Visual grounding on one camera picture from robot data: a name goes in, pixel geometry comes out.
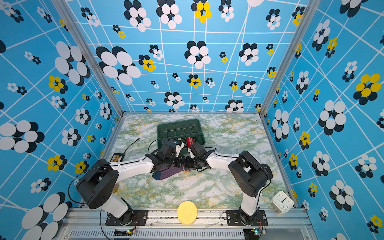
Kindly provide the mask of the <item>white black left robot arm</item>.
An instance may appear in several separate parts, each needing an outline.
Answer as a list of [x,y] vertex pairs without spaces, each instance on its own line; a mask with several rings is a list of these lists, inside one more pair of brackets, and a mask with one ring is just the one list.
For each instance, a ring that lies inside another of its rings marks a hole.
[[131,206],[122,198],[113,194],[115,185],[125,179],[154,173],[164,167],[180,166],[180,151],[184,147],[169,140],[144,157],[132,162],[108,163],[101,159],[88,169],[76,185],[89,209],[101,209],[123,222],[132,218]]

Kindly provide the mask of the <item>purple teal sock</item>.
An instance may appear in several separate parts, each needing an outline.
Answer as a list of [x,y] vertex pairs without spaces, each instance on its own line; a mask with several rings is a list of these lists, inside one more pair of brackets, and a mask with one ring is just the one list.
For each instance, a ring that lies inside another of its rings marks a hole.
[[167,179],[173,175],[176,175],[180,172],[189,173],[189,170],[185,170],[184,168],[177,168],[177,167],[166,167],[159,171],[156,171],[152,174],[153,179],[155,180],[164,180]]

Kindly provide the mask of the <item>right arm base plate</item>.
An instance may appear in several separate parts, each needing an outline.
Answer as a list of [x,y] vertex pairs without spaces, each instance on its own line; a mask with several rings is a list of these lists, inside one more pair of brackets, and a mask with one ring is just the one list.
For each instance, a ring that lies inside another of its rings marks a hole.
[[227,224],[230,227],[267,227],[268,220],[265,211],[256,211],[248,216],[243,210],[227,210]]

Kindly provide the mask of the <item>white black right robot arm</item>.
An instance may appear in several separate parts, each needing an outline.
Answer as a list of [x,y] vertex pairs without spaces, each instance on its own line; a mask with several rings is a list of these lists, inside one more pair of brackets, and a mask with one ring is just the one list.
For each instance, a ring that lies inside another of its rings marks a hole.
[[231,172],[243,191],[240,212],[245,218],[254,218],[260,209],[260,194],[272,181],[271,168],[267,164],[259,163],[248,151],[242,151],[238,155],[224,155],[214,150],[207,151],[198,142],[191,144],[188,150],[193,156],[188,167],[221,169]]

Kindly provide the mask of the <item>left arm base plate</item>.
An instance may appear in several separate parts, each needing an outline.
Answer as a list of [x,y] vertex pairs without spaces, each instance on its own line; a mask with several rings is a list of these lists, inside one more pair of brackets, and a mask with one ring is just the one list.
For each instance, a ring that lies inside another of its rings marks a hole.
[[148,219],[148,210],[129,210],[120,218],[108,213],[106,226],[145,226]]

